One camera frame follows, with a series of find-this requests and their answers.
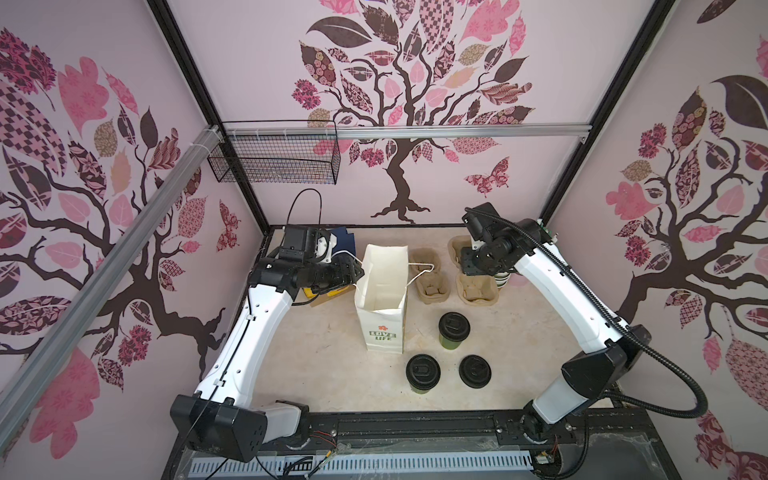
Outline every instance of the leaf decal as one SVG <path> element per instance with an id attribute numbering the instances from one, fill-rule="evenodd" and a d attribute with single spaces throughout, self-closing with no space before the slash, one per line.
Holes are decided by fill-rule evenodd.
<path id="1" fill-rule="evenodd" d="M 768 86 L 746 75 L 722 77 L 715 82 L 725 87 L 725 111 L 731 120 L 746 127 L 768 130 L 765 117 L 768 112 Z"/>
<path id="2" fill-rule="evenodd" d="M 453 41 L 449 41 L 442 46 L 440 54 L 437 56 L 437 60 L 435 60 L 435 67 L 432 69 L 432 77 L 435 81 L 444 78 L 448 72 L 451 71 L 455 58 L 455 46 L 453 45 Z"/>
<path id="3" fill-rule="evenodd" d="M 672 125 L 672 141 L 679 152 L 694 142 L 707 118 L 707 104 L 699 96 L 699 89 L 685 101 Z"/>
<path id="4" fill-rule="evenodd" d="M 101 357 L 96 366 L 102 380 L 123 390 L 123 367 L 120 363 Z"/>
<path id="5" fill-rule="evenodd" d="M 40 210 L 48 208 L 48 204 L 51 203 L 51 183 L 48 182 L 45 174 L 9 156 L 5 148 L 2 149 L 2 154 L 18 192 Z"/>
<path id="6" fill-rule="evenodd" d="M 512 33 L 509 35 L 509 51 L 513 57 L 523 46 L 523 41 L 525 41 L 525 22 L 523 16 L 520 15 L 512 25 Z"/>
<path id="7" fill-rule="evenodd" d="M 395 60 L 395 54 L 387 50 L 372 51 L 370 53 L 366 53 L 366 57 L 369 57 L 371 60 L 373 60 L 373 63 L 380 67 L 385 67 L 391 64 L 393 60 Z"/>
<path id="8" fill-rule="evenodd" d="M 390 45 L 397 45 L 398 28 L 395 20 L 383 8 L 362 4 L 362 16 L 373 34 Z"/>
<path id="9" fill-rule="evenodd" d="M 128 163 L 128 156 L 125 154 L 125 149 L 114 156 L 114 163 L 109 172 L 109 178 L 112 180 L 112 190 L 114 190 L 116 194 L 125 191 L 131 183 L 131 164 Z"/>
<path id="10" fill-rule="evenodd" d="M 730 155 L 725 151 L 725 148 L 710 142 L 705 143 L 707 144 L 707 165 L 709 165 L 710 168 L 714 168 L 715 170 L 729 169 L 732 163 L 730 161 Z"/>
<path id="11" fill-rule="evenodd" d="M 768 353 L 747 342 L 733 339 L 725 361 L 739 387 L 758 405 L 768 410 Z"/>
<path id="12" fill-rule="evenodd" d="M 101 337 L 101 340 L 98 341 L 96 348 L 94 348 L 94 352 L 91 354 L 91 358 L 94 358 L 96 355 L 105 354 L 109 351 L 110 348 L 112 348 L 113 344 L 114 336 L 112 336 L 112 332 L 109 332 L 107 335 Z"/>
<path id="13" fill-rule="evenodd" d="M 744 189 L 741 187 L 741 184 L 730 188 L 720 196 L 715 206 L 724 214 L 737 215 L 744 207 Z"/>
<path id="14" fill-rule="evenodd" d="M 520 88 L 518 88 L 517 84 L 510 85 L 508 83 L 503 83 L 486 88 L 485 90 L 480 90 L 480 93 L 494 105 L 514 104 L 520 98 L 520 95 L 530 91 L 531 88 L 533 88 L 532 83 L 527 83 Z"/>
<path id="15" fill-rule="evenodd" d="M 728 7 L 733 5 L 736 0 L 713 0 L 712 3 L 701 13 L 696 23 L 704 23 L 718 17 L 725 12 Z"/>
<path id="16" fill-rule="evenodd" d="M 203 198 L 191 198 L 179 213 L 179 235 L 192 238 L 200 231 L 205 217 L 205 200 Z"/>
<path id="17" fill-rule="evenodd" d="M 701 347 L 701 353 L 704 355 L 704 361 L 707 362 L 707 366 L 710 367 L 712 373 L 720 366 L 720 359 L 723 358 L 723 352 L 720 351 L 720 344 L 717 342 L 717 336 L 712 335 L 703 347 Z"/>
<path id="18" fill-rule="evenodd" d="M 75 268 L 80 264 L 83 247 L 75 242 L 59 242 L 48 245 L 45 252 L 54 263 L 64 268 Z"/>
<path id="19" fill-rule="evenodd" d="M 690 151 L 675 177 L 674 187 L 677 192 L 677 199 L 680 201 L 680 208 L 688 205 L 699 190 L 700 170 L 696 150 L 698 149 L 694 148 Z"/>
<path id="20" fill-rule="evenodd" d="M 488 54 L 485 56 L 485 61 L 483 62 L 483 69 L 485 71 L 489 71 L 496 66 L 498 61 L 502 58 L 502 53 L 504 53 L 504 48 L 506 46 L 507 42 L 505 41 L 503 45 L 499 45 L 488 51 Z"/>
<path id="21" fill-rule="evenodd" d="M 107 190 L 107 176 L 93 154 L 70 138 L 69 157 L 85 186 L 103 200 L 104 191 Z"/>
<path id="22" fill-rule="evenodd" d="M 496 145 L 496 140 L 490 137 L 461 137 L 453 141 L 456 151 L 465 155 L 479 154 Z"/>
<path id="23" fill-rule="evenodd" d="M 58 296 L 36 296 L 0 309 L 0 333 L 28 335 L 56 323 L 69 306 Z"/>
<path id="24" fill-rule="evenodd" d="M 515 74 L 517 74 L 520 70 L 520 67 L 523 66 L 523 62 L 526 58 L 528 57 L 513 58 L 512 60 L 506 61 L 501 67 L 498 68 L 496 75 L 493 77 L 493 80 L 497 81 L 498 83 L 504 83 L 505 81 L 514 77 Z"/>
<path id="25" fill-rule="evenodd" d="M 477 68 L 462 68 L 461 70 L 448 77 L 448 80 L 445 81 L 445 86 L 447 88 L 461 87 L 463 84 L 467 83 L 470 78 L 472 78 L 472 75 L 475 74 L 475 70 L 477 70 Z"/>
<path id="26" fill-rule="evenodd" d="M 0 298 L 12 292 L 21 279 L 22 271 L 18 267 L 18 262 L 0 264 Z"/>
<path id="27" fill-rule="evenodd" d="M 768 327 L 768 308 L 760 307 L 751 309 L 744 318 L 760 326 Z"/>
<path id="28" fill-rule="evenodd" d="M 366 81 L 373 76 L 373 72 L 365 67 L 350 67 L 345 68 L 344 71 L 357 81 Z"/>
<path id="29" fill-rule="evenodd" d="M 621 228 L 621 230 L 619 230 L 619 233 L 616 233 L 615 236 L 616 237 L 629 237 L 630 235 L 632 235 L 634 233 L 635 230 L 637 230 L 637 228 L 640 227 L 640 225 L 642 223 L 643 222 L 641 222 L 639 220 L 632 220 L 631 222 L 629 222 L 626 225 L 624 225 Z"/>
<path id="30" fill-rule="evenodd" d="M 344 94 L 352 102 L 352 105 L 367 113 L 373 112 L 371 97 L 366 92 L 357 85 L 349 83 L 345 78 L 341 79 L 341 83 L 344 87 Z"/>
<path id="31" fill-rule="evenodd" d="M 27 234 L 27 218 L 24 214 L 0 218 L 0 248 L 18 245 Z"/>
<path id="32" fill-rule="evenodd" d="M 701 302 L 701 297 L 698 295 L 683 303 L 682 308 L 680 308 L 680 328 L 683 328 L 701 315 L 703 308 L 704 305 Z"/>
<path id="33" fill-rule="evenodd" d="M 680 306 L 688 300 L 691 296 L 691 292 L 688 290 L 675 290 L 667 297 L 667 301 L 664 306 Z"/>
<path id="34" fill-rule="evenodd" d="M 751 141 L 744 141 L 744 160 L 752 170 L 768 170 L 768 147 Z"/>
<path id="35" fill-rule="evenodd" d="M 752 255 L 733 255 L 728 253 L 715 260 L 713 271 L 716 275 L 731 273 L 750 259 Z"/>
<path id="36" fill-rule="evenodd" d="M 111 157 L 118 151 L 118 134 L 111 119 L 96 127 L 94 145 L 100 157 Z"/>
<path id="37" fill-rule="evenodd" d="M 406 43 L 402 46 L 402 60 L 411 61 L 422 50 L 422 37 L 419 35 L 419 24 L 413 25 L 413 30 L 408 34 Z"/>
<path id="38" fill-rule="evenodd" d="M 363 27 L 346 17 L 323 18 L 306 32 L 310 33 L 312 30 L 319 31 L 342 48 L 355 48 L 371 41 L 371 36 Z"/>

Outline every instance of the black cap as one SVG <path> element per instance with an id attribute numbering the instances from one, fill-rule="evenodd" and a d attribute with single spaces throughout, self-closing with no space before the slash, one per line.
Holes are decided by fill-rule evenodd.
<path id="1" fill-rule="evenodd" d="M 481 389 L 491 381 L 491 366 L 480 356 L 468 355 L 458 365 L 458 376 L 473 389 Z"/>
<path id="2" fill-rule="evenodd" d="M 429 390 L 440 381 L 440 365 L 429 355 L 416 355 L 406 365 L 406 378 L 414 388 Z"/>
<path id="3" fill-rule="evenodd" d="M 469 320 L 458 312 L 441 316 L 437 328 L 443 338 L 452 342 L 461 342 L 469 336 Z"/>

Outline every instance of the paper bag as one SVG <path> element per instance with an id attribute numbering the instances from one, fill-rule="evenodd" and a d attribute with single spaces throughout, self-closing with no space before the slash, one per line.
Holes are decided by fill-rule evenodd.
<path id="1" fill-rule="evenodd" d="M 355 308 L 368 350 L 402 353 L 408 289 L 408 247 L 368 245 L 366 274 L 357 282 Z"/>

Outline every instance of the pink wall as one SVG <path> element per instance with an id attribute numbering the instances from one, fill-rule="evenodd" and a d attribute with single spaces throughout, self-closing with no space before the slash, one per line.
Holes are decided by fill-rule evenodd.
<path id="1" fill-rule="evenodd" d="M 144 2 L 19 2 L 0 28 L 4 386 L 205 123 Z M 3 453 L 3 478 L 159 476 L 170 404 L 217 354 L 259 244 L 239 191 L 204 164 Z"/>
<path id="2" fill-rule="evenodd" d="M 705 418 L 654 415 L 683 478 L 768 478 L 768 5 L 709 3 L 680 3 L 552 225 L 596 293 L 706 391 Z M 621 386 L 693 400 L 647 357 Z"/>

